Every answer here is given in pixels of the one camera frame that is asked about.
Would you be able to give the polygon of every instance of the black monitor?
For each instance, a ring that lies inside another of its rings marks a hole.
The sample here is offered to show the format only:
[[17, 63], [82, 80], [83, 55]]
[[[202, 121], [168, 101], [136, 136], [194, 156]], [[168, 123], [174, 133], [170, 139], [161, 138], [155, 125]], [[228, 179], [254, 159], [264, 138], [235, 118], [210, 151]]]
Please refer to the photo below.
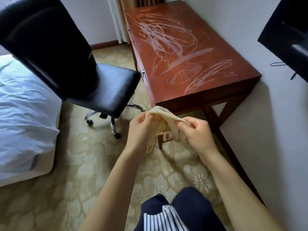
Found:
[[308, 0], [281, 0], [258, 41], [308, 82]]

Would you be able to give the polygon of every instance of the forearm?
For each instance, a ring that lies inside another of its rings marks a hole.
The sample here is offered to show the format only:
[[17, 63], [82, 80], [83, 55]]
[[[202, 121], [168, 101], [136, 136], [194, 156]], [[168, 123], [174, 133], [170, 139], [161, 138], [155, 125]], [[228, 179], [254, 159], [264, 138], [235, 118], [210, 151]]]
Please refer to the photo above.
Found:
[[206, 165], [235, 231], [284, 230], [220, 153], [211, 154]]
[[134, 154], [123, 151], [79, 231], [124, 230], [138, 166]]

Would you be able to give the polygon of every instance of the striped fabric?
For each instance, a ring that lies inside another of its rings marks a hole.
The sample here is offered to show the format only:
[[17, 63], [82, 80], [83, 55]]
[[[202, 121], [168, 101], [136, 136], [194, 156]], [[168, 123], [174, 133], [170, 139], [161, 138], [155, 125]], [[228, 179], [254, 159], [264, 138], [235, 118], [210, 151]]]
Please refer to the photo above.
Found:
[[144, 213], [144, 231], [189, 231], [175, 208], [164, 205], [163, 211], [156, 215]]

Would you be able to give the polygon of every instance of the beige carpet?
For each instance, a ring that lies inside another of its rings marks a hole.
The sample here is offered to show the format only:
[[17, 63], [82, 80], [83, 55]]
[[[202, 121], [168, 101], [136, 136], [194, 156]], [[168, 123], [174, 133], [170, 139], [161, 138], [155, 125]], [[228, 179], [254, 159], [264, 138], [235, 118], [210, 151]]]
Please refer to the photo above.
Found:
[[[97, 62], [134, 69], [127, 45], [96, 50]], [[150, 103], [140, 81], [131, 103], [149, 110]], [[60, 115], [56, 145], [56, 167], [47, 175], [0, 188], [0, 230], [77, 230], [102, 189], [113, 165], [125, 147], [129, 121], [138, 110], [126, 108], [116, 120], [122, 138], [116, 140], [109, 119], [93, 116], [89, 127], [84, 116], [88, 109], [65, 102]], [[201, 111], [189, 115], [204, 118]], [[157, 147], [140, 165], [126, 230], [138, 222], [140, 206], [151, 196], [164, 194], [169, 202], [185, 186], [195, 186], [208, 198], [228, 230], [230, 220], [209, 171], [191, 149], [175, 142]]]

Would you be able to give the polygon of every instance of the chair seat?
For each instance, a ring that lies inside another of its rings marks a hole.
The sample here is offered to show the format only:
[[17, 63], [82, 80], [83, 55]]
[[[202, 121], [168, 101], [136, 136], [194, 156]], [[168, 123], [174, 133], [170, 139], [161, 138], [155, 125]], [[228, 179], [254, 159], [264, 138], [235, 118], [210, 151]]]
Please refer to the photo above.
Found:
[[82, 99], [69, 98], [76, 105], [118, 118], [132, 97], [140, 73], [131, 69], [98, 63], [97, 89]]

